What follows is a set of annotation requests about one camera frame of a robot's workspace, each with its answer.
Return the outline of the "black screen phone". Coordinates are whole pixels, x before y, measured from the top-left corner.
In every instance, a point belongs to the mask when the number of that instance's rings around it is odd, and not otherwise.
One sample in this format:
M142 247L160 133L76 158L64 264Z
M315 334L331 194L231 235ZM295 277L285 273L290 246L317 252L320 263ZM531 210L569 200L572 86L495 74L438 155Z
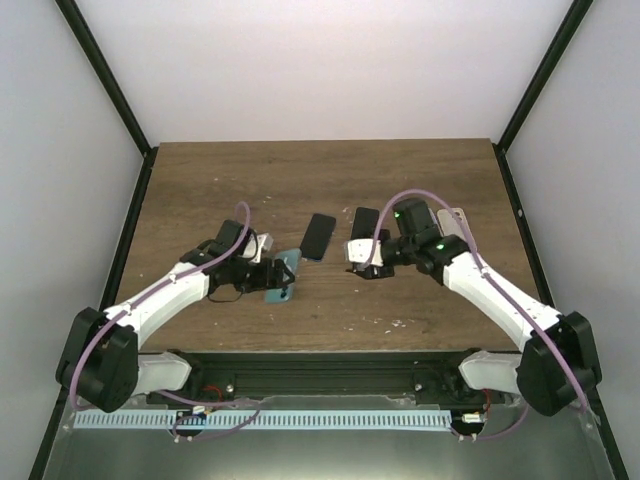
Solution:
M350 239L371 238L374 234L379 216L380 211L377 209L357 207L352 222Z

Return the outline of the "beige phone case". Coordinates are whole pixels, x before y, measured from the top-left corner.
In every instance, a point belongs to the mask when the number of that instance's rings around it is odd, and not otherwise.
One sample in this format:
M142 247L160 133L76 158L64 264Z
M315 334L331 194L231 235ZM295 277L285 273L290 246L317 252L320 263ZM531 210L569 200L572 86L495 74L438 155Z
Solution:
M456 235L462 240L466 239L465 231L469 229L469 224L461 208L453 208L452 213L446 209L440 209L436 213L436 218L443 236Z

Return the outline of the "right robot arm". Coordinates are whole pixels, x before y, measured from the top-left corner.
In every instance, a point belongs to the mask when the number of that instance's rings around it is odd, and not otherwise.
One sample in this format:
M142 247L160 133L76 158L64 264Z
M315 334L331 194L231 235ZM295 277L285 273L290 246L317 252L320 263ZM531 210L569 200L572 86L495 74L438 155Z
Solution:
M356 209L344 245L352 273L384 279L398 266L413 266L478 308L518 349L466 356L444 378L451 400L465 403L488 389L519 395L545 416L569 405L587 409L587 394L602 373L593 331L583 315L561 314L492 269L479 255L460 209L434 212L420 198L405 198L387 210L396 221L397 238L383 229L382 212Z

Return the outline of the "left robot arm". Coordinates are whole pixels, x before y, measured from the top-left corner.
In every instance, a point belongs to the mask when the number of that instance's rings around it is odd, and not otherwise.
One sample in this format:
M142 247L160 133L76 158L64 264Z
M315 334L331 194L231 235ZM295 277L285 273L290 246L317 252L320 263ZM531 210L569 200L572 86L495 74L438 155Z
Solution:
M284 299L293 289L300 252L269 255L270 234L233 220L213 239L183 254L170 271L133 297L99 311L87 307L74 318L56 369L73 408L111 413L131 397L170 392L196 402L203 377L182 354L144 354L146 341L192 304L224 286L239 295L270 292Z

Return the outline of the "light blue slotted strip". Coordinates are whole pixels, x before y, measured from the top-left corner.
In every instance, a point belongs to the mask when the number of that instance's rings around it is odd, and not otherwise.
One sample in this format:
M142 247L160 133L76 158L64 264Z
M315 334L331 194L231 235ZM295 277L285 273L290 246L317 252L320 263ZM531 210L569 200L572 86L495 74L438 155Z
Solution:
M86 411L73 421L76 429L229 430L247 422L249 430L399 430L448 431L451 413L437 410L263 410L217 411L178 422L178 411L121 410L114 413Z

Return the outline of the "metal front plate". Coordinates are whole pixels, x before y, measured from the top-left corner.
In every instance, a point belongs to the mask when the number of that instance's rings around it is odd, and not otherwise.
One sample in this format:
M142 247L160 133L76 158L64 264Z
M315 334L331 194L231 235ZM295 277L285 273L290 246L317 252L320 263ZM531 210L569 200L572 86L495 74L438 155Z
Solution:
M428 410L383 398L274 398L263 410ZM254 416L260 412L251 411ZM520 402L491 409L482 433L448 431L76 429L69 413L47 479L612 479L598 423Z

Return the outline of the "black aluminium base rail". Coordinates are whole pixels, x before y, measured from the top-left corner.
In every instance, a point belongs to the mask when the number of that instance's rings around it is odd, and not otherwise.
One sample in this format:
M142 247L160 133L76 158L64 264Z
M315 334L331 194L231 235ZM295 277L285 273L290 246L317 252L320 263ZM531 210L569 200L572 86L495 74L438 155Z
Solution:
M411 394L420 403L476 405L486 391L520 395L552 416L602 379L596 354L535 341L523 353L470 349L400 353L139 353L98 348L86 362L62 354L56 381L110 413L137 395L205 405L286 395Z

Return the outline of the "left black frame post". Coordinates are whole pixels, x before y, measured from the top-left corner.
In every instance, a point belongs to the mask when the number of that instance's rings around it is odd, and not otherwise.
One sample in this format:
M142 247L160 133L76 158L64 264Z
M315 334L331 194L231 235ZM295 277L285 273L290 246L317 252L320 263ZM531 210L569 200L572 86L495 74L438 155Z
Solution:
M148 157L153 148L147 140L78 3L74 0L55 0L55 4L89 61L135 146L143 157Z

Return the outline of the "black frame post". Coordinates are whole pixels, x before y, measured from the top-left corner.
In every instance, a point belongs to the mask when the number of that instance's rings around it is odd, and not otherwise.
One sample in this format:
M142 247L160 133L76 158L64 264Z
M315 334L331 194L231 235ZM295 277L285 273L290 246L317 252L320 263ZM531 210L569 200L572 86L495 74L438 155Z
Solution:
M55 4L89 61L135 146L143 157L148 157L153 148L147 140L78 3L74 0L55 0Z
M593 0L574 0L571 2L496 144L500 151L507 152L512 146L593 3Z

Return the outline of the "right black frame post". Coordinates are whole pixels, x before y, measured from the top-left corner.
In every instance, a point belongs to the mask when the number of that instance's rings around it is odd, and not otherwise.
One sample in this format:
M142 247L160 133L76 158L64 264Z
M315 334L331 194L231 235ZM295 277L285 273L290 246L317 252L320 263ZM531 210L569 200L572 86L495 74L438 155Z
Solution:
M512 146L593 3L593 0L574 0L571 2L496 144L500 151L507 152Z

